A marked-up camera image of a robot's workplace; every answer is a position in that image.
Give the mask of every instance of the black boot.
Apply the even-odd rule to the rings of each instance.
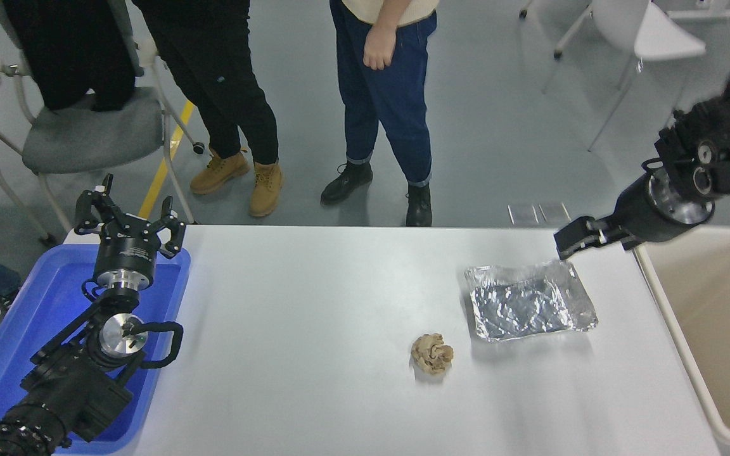
[[[345,170],[325,186],[325,190],[319,196],[319,202],[324,205],[332,205],[344,200],[354,191],[354,188],[365,185],[373,180],[373,171],[370,163],[354,165],[346,163]]]
[[[430,185],[424,187],[407,186],[407,226],[432,226],[432,205],[430,205]]]

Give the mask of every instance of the table surface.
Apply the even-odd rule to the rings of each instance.
[[[552,235],[189,226],[182,350],[119,454],[719,454],[618,246],[571,259],[596,329],[475,337],[464,270],[547,262]],[[409,356],[434,332],[455,350],[437,379]]]

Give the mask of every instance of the yellow work boot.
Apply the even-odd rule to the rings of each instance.
[[[269,215],[278,205],[278,196],[283,187],[281,165],[261,165],[255,163],[255,188],[250,199],[250,215],[263,217]]]
[[[243,176],[250,170],[250,165],[243,154],[236,153],[229,158],[221,158],[214,150],[210,150],[212,158],[208,167],[191,180],[191,191],[195,194],[213,193],[227,182],[227,179]]]

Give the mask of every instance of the blue plastic tray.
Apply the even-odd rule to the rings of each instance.
[[[89,306],[80,284],[92,277],[97,254],[96,245],[60,245],[35,263],[0,325],[0,419],[26,395],[18,384],[35,367],[30,357]],[[154,283],[140,292],[134,314],[148,322],[175,320],[190,265],[184,250],[171,260],[157,255]],[[169,344],[169,332],[150,335],[146,360],[164,358]],[[90,443],[70,435],[72,447],[57,453],[113,453],[128,444],[145,421],[157,376],[159,369],[137,370],[127,384],[134,398],[110,427]]]

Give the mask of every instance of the yellow floor line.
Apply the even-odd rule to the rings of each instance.
[[[182,113],[179,118],[182,119],[182,123],[187,125],[188,121],[191,120],[191,114],[193,113],[193,103],[190,101],[185,102],[185,107],[182,108]],[[182,136],[184,132],[179,125],[174,130],[174,135],[170,138],[170,159],[173,162],[176,151],[179,149],[179,143],[182,142]],[[157,174],[154,176],[154,180],[151,181],[151,187],[148,188],[148,193],[145,194],[143,199],[143,205],[139,207],[139,216],[143,219],[147,219],[151,215],[151,210],[154,208],[154,204],[157,203],[159,198],[162,184],[165,182],[165,178],[168,176],[168,167],[165,165],[165,159],[163,158],[157,168]]]

